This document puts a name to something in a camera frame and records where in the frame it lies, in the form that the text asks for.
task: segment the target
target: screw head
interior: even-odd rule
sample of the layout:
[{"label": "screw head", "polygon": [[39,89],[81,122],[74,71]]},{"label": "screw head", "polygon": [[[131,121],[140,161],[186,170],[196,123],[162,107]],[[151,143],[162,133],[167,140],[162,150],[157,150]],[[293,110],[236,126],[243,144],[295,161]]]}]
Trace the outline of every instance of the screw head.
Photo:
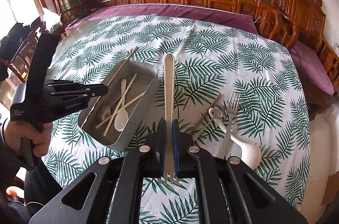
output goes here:
[{"label": "screw head", "polygon": [[192,153],[197,153],[199,152],[199,148],[197,146],[190,146],[189,147],[189,152],[192,152]]},{"label": "screw head", "polygon": [[140,152],[148,152],[148,151],[150,151],[150,147],[149,146],[141,146],[141,147],[139,147],[139,151]]},{"label": "screw head", "polygon": [[110,161],[110,158],[108,158],[108,157],[101,157],[101,158],[99,158],[98,162],[101,165],[107,165],[109,163],[109,161]]},{"label": "screw head", "polygon": [[232,165],[238,165],[240,163],[240,159],[236,156],[232,156],[232,157],[229,158],[229,162]]}]

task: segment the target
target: purple seat cushion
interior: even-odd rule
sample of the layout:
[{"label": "purple seat cushion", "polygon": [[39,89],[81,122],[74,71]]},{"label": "purple seat cushion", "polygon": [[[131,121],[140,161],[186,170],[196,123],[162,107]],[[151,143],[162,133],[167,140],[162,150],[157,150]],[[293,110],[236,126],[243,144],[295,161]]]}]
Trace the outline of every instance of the purple seat cushion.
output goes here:
[{"label": "purple seat cushion", "polygon": [[305,44],[297,41],[289,51],[298,72],[307,75],[309,80],[320,90],[329,95],[334,89],[317,54]]},{"label": "purple seat cushion", "polygon": [[244,30],[258,35],[252,16],[230,13],[223,10],[202,8],[184,5],[169,4],[135,4],[100,8],[86,16],[77,19],[65,28],[65,32],[72,32],[86,20],[95,20],[114,16],[149,15],[157,13],[160,16],[180,17],[207,21],[223,26]]}]

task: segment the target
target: rectangular metal tray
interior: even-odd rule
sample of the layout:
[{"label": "rectangular metal tray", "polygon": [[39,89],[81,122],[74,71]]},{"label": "rectangular metal tray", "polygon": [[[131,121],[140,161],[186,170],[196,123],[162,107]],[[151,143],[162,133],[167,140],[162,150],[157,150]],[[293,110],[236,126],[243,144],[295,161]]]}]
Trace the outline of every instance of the rectangular metal tray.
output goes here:
[{"label": "rectangular metal tray", "polygon": [[[108,73],[102,83],[105,85],[111,80],[113,75],[117,72],[119,67],[123,64],[124,60],[119,61],[114,68]],[[121,94],[121,80],[126,79],[127,85],[137,73],[135,78],[135,85],[129,89],[125,97],[125,104],[138,96],[142,92],[145,94],[126,108],[129,119],[123,131],[119,132],[114,127],[114,121],[104,136],[104,131],[107,124],[96,129],[95,126],[101,122],[100,117],[97,115],[101,106],[105,106],[109,101],[118,100]],[[155,66],[137,61],[129,61],[119,72],[118,76],[114,79],[109,86],[107,95],[97,98],[92,98],[86,109],[82,110],[78,117],[78,125],[87,134],[93,137],[99,143],[117,151],[126,149],[131,139],[133,138],[138,126],[140,125],[143,117],[145,116],[148,107],[152,104],[155,94],[159,88],[158,72]],[[118,101],[111,106],[113,113]]]}]

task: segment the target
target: white plastic fork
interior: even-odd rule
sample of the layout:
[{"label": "white plastic fork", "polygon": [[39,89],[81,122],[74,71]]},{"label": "white plastic fork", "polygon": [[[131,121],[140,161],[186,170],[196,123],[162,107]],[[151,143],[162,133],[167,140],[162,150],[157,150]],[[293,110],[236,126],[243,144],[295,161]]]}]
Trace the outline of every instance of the white plastic fork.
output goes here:
[{"label": "white plastic fork", "polygon": [[231,124],[232,124],[233,118],[237,115],[239,100],[240,100],[240,94],[237,94],[237,93],[233,93],[231,95],[231,97],[229,98],[229,101],[228,101],[228,104],[227,104],[227,109],[226,109],[226,113],[229,116],[229,121],[228,121],[228,125],[227,125],[227,132],[225,133],[224,139],[223,139],[221,146],[219,148],[219,151],[217,153],[218,158],[223,159],[224,156],[225,156],[226,149],[227,149],[227,146],[228,146],[228,142],[229,142],[230,137],[231,137]]}]

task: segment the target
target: table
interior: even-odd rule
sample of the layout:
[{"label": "table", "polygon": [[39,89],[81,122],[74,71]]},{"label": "table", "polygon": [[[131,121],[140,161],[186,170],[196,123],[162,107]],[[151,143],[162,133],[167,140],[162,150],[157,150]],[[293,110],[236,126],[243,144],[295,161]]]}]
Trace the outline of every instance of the table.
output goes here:
[{"label": "table", "polygon": [[[157,67],[160,89],[125,152],[142,145],[164,116],[163,59],[173,53],[174,118],[179,119],[180,131],[187,132],[219,92],[224,107],[232,92],[240,93],[232,133],[260,146],[262,160],[255,172],[299,208],[310,164],[310,129],[301,83],[284,47],[259,35],[208,22],[156,14],[114,17],[80,37],[47,77],[100,83],[136,46],[139,50],[132,60]],[[62,187],[100,156],[125,154],[106,148],[82,131],[78,115],[55,121],[50,149],[43,158]],[[208,120],[206,117],[200,128]],[[222,121],[227,125],[228,117]],[[197,144],[215,155],[222,138],[223,133],[212,122]],[[239,146],[233,144],[230,154],[240,157]],[[142,190],[140,223],[198,222],[193,179],[170,185],[145,178]]]}]

